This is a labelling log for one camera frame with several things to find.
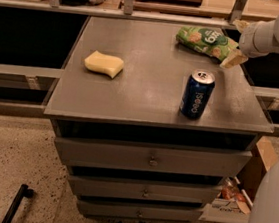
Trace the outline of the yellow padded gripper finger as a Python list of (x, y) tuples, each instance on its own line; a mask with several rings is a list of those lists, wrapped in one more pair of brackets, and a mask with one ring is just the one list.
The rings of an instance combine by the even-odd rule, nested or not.
[(245, 56), (240, 49), (234, 49), (229, 52), (229, 55), (220, 64), (221, 68), (232, 68), (236, 65), (245, 63), (248, 57)]

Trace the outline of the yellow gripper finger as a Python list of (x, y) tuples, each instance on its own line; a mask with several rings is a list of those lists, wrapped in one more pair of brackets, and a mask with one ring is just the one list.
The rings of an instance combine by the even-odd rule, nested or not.
[(249, 22), (242, 20), (234, 20), (233, 25), (237, 28), (239, 32), (243, 32), (249, 26)]

